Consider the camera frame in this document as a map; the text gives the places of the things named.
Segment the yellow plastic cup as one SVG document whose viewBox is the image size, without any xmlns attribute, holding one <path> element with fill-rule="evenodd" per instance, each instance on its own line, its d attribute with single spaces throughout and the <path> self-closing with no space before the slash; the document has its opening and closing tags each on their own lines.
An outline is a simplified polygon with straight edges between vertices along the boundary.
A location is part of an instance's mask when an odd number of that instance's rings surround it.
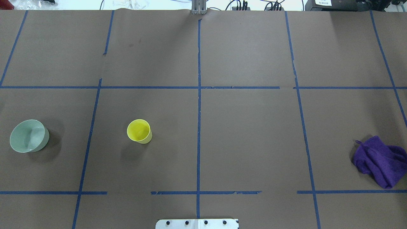
<svg viewBox="0 0 407 229">
<path fill-rule="evenodd" d="M 136 119 L 128 124 L 127 136 L 134 142 L 147 144 L 152 139 L 150 124 L 144 119 Z"/>
</svg>

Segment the purple cloth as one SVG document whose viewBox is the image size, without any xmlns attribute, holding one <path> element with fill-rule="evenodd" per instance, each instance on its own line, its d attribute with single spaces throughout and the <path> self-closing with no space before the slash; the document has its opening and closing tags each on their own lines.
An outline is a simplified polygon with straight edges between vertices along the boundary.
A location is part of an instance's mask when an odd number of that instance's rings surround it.
<svg viewBox="0 0 407 229">
<path fill-rule="evenodd" d="M 365 142 L 356 140 L 358 147 L 352 157 L 353 165 L 362 174 L 370 175 L 383 189 L 393 188 L 406 174 L 406 150 L 397 145 L 385 145 L 379 136 Z"/>
</svg>

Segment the white mounting plate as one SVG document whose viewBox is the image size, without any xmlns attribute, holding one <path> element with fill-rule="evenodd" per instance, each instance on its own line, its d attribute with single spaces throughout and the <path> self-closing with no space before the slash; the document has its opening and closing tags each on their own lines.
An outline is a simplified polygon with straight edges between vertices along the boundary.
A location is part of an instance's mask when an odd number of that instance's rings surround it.
<svg viewBox="0 0 407 229">
<path fill-rule="evenodd" d="M 163 219 L 156 229 L 239 229 L 238 219 Z"/>
</svg>

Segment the pale green bowl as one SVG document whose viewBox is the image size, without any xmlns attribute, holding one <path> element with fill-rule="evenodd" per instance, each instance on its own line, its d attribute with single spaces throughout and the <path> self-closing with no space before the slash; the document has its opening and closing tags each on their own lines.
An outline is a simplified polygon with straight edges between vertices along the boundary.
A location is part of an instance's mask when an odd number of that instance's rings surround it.
<svg viewBox="0 0 407 229">
<path fill-rule="evenodd" d="M 49 137 L 48 129 L 40 121 L 29 119 L 13 129 L 9 143 L 19 153 L 38 152 L 46 146 Z"/>
</svg>

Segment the black device with label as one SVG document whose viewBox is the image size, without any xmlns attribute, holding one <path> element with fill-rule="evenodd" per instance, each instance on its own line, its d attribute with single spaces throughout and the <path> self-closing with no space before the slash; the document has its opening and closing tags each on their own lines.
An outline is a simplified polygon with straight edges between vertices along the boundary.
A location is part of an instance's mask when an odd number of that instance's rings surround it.
<svg viewBox="0 0 407 229">
<path fill-rule="evenodd" d="M 308 0 L 305 11 L 369 11 L 377 6 L 377 0 Z"/>
</svg>

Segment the clear plastic bag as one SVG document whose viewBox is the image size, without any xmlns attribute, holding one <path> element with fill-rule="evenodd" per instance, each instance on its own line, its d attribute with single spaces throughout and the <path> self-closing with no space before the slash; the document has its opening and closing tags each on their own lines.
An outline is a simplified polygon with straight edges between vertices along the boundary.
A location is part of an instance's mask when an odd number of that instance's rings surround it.
<svg viewBox="0 0 407 229">
<path fill-rule="evenodd" d="M 52 3 L 42 0 L 13 0 L 13 6 L 16 10 L 46 10 Z"/>
</svg>

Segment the grey aluminium post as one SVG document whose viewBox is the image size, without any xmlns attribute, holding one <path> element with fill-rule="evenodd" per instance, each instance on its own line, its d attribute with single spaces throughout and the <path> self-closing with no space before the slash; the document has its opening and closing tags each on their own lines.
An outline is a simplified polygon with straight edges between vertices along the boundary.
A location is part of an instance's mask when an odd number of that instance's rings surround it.
<svg viewBox="0 0 407 229">
<path fill-rule="evenodd" d="M 206 0 L 191 0 L 191 13 L 193 15 L 205 15 L 207 13 Z"/>
</svg>

